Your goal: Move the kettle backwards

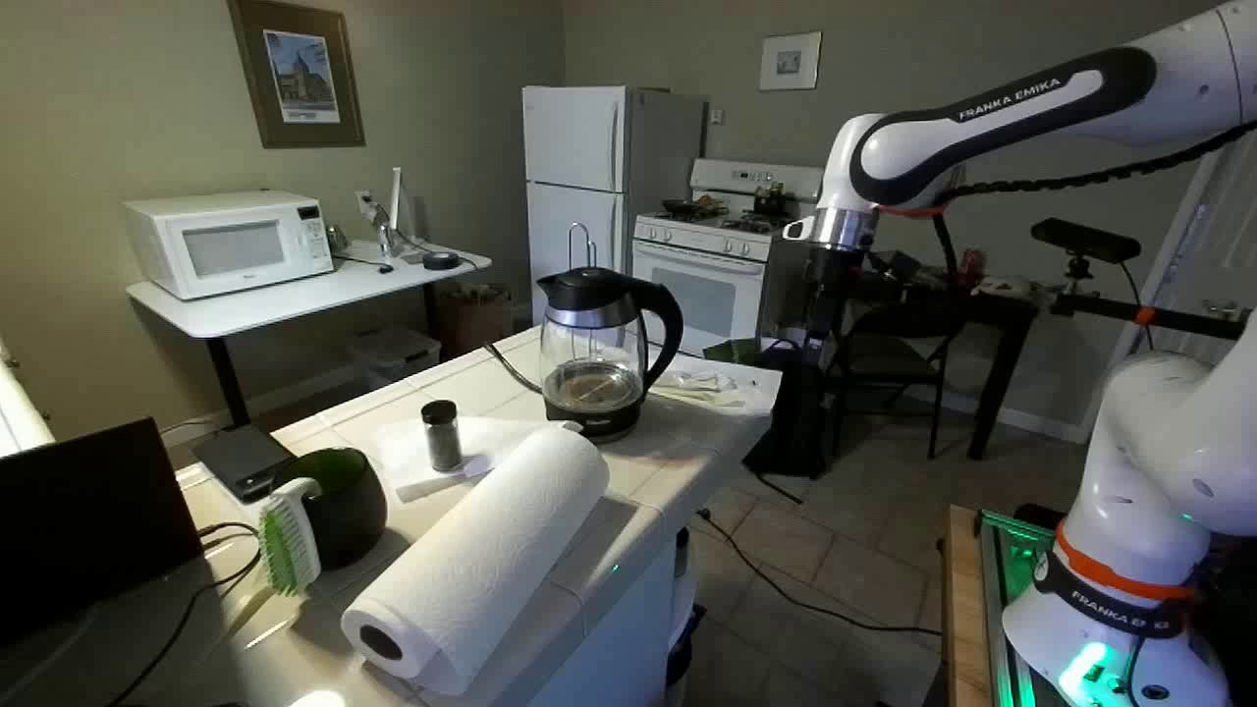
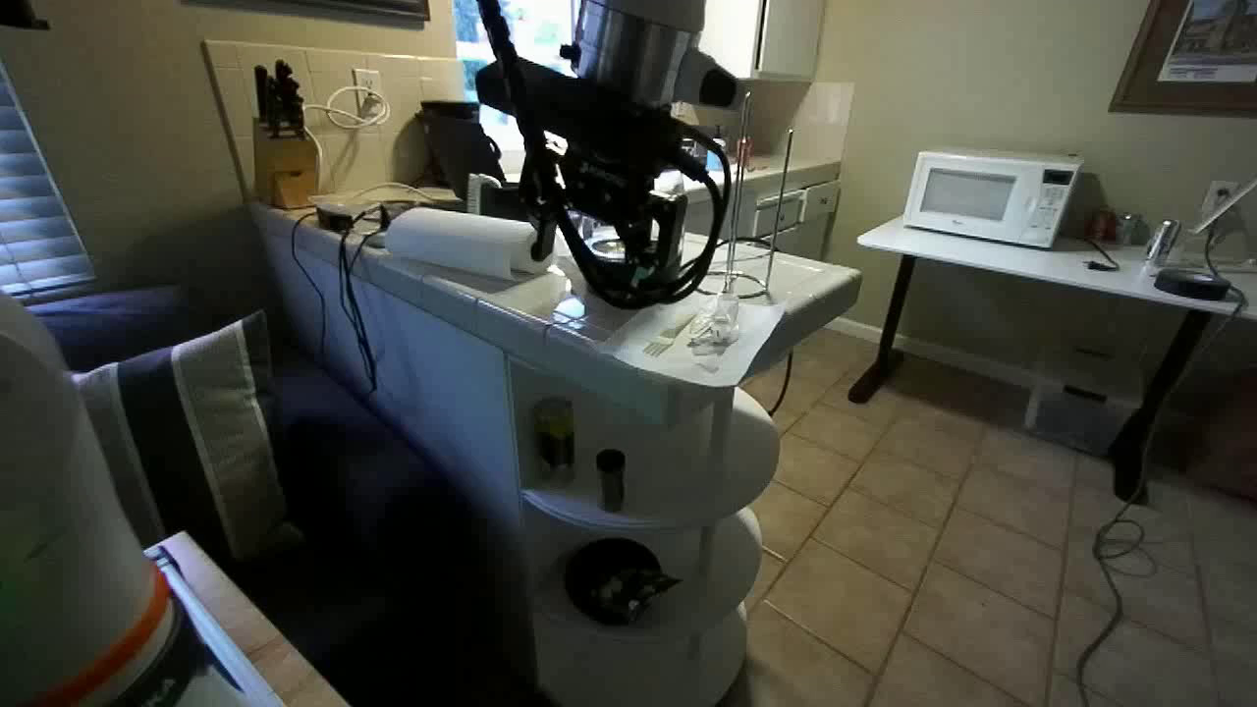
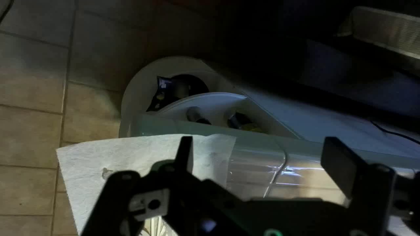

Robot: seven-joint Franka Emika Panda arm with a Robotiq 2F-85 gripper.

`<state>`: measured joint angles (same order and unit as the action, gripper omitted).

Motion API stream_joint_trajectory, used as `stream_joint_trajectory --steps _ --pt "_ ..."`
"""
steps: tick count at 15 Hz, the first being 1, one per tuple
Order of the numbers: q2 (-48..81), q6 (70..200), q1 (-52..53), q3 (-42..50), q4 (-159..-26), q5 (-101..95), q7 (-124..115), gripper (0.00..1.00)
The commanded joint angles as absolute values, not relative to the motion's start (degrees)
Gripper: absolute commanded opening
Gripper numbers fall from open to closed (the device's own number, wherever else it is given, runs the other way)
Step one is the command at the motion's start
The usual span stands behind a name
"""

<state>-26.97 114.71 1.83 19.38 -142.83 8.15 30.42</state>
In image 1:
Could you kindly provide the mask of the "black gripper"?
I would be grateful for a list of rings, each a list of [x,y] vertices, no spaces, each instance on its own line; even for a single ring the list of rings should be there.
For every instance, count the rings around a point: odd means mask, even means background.
[[[799,249],[769,266],[774,326],[759,364],[778,369],[783,384],[769,428],[744,456],[754,475],[825,471],[825,364],[841,326],[848,260]]]

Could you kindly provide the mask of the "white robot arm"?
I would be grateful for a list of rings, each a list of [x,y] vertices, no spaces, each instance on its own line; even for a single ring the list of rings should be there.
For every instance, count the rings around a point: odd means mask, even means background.
[[[1257,0],[1222,0],[940,109],[848,118],[791,236],[848,260],[882,213],[949,200],[970,157],[1041,133],[1232,139],[1253,118]],[[1070,707],[1232,707],[1190,577],[1214,538],[1253,535],[1257,321],[1218,364],[1148,353],[1108,378],[1080,490],[1000,635]]]

